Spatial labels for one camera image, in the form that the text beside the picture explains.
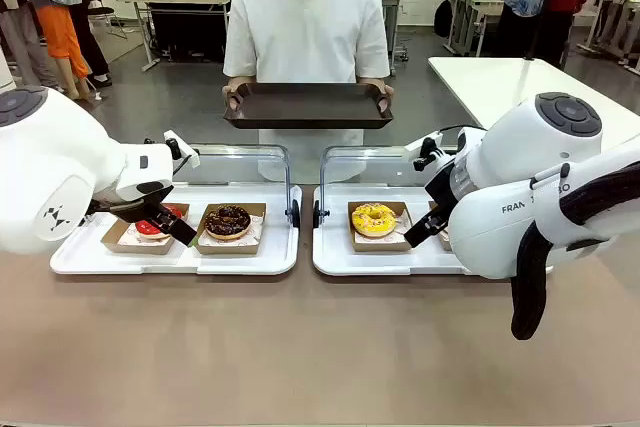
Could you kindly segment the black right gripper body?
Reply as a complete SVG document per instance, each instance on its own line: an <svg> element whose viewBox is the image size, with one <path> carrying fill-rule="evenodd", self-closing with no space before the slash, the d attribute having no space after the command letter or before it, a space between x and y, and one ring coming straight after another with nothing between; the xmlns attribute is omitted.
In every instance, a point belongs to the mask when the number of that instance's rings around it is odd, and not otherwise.
<svg viewBox="0 0 640 427"><path fill-rule="evenodd" d="M458 183L455 178L455 161L434 160L425 169L425 190L441 209L452 210L458 203L456 192Z"/></svg>

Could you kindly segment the person's left hand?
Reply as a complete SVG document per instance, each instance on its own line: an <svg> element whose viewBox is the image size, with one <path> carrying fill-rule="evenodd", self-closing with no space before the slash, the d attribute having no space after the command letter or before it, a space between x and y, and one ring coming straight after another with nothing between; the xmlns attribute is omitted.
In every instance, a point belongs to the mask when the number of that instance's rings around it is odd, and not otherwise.
<svg viewBox="0 0 640 427"><path fill-rule="evenodd" d="M392 86L387 85L382 80L377 80L376 85L378 86L378 89L381 92L377 105L378 105L379 111L383 113L387 111L392 105L392 100L394 97L394 89Z"/></svg>

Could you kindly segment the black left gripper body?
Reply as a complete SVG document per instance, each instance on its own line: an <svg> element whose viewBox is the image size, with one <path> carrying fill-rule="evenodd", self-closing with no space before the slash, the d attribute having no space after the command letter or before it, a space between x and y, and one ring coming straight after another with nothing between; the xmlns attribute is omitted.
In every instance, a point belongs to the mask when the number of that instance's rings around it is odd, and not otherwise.
<svg viewBox="0 0 640 427"><path fill-rule="evenodd" d="M153 187L145 187L143 193L134 200L110 198L94 198L87 207L87 215L96 213L110 213L121 220L149 220L152 206L162 204L162 201L173 190L172 186L163 186L159 182L152 182Z"/></svg>

